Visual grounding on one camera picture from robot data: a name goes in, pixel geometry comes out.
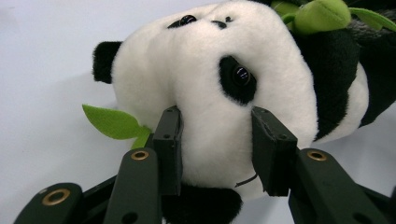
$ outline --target stuffed panda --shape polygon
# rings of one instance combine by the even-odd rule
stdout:
[[[251,178],[253,106],[305,148],[373,122],[396,99],[395,33],[361,41],[351,25],[301,36],[270,5],[193,8],[93,53],[94,79],[113,85],[119,109],[139,125],[154,132],[165,108],[181,111],[182,189],[163,196],[168,223],[230,223],[242,201],[263,195]]]

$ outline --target panda arm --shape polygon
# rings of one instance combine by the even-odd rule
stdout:
[[[360,50],[347,30],[294,36],[314,77],[317,139],[333,131],[347,113],[348,89],[356,77]]]
[[[361,64],[370,90],[369,107],[361,126],[372,123],[396,100],[396,33],[383,35],[361,47]]]

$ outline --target green bamboo leaf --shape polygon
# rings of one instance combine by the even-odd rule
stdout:
[[[350,7],[349,10],[352,14],[357,15],[361,21],[373,29],[380,30],[383,27],[386,27],[391,31],[396,32],[396,24],[381,14],[373,12],[372,10],[358,7]]]
[[[146,142],[149,139],[149,135],[151,134],[151,130],[143,127],[142,129],[139,130],[139,135],[137,138],[134,140],[134,143],[132,144],[132,149],[144,147]]]
[[[137,120],[123,111],[95,107],[82,106],[90,123],[104,135],[114,139],[129,139],[149,134],[149,129],[141,127]]]
[[[300,8],[293,3],[285,2],[285,1],[272,1],[271,8],[276,11],[279,16],[284,16],[286,14],[295,14]]]
[[[288,24],[288,23],[290,23],[290,22],[293,22],[293,21],[294,21],[294,18],[295,18],[295,14],[293,14],[293,13],[288,13],[288,14],[285,14],[284,16],[281,17],[282,21],[283,21],[285,24]]]

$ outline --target brass screw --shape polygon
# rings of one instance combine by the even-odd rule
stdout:
[[[53,206],[58,203],[62,203],[70,196],[70,190],[68,189],[56,189],[47,194],[42,203],[46,206]]]
[[[145,160],[149,156],[147,151],[136,151],[132,154],[131,158],[135,161]]]
[[[309,158],[311,158],[312,160],[315,160],[315,161],[326,161],[327,160],[327,156],[319,151],[311,150],[311,151],[308,151],[307,154],[308,154]]]

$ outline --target panda face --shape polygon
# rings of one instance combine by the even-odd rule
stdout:
[[[120,109],[155,130],[177,105],[183,181],[262,194],[251,162],[252,107],[272,111],[308,147],[317,133],[312,76],[287,27],[262,4],[232,1],[148,24],[120,46],[112,68]]]

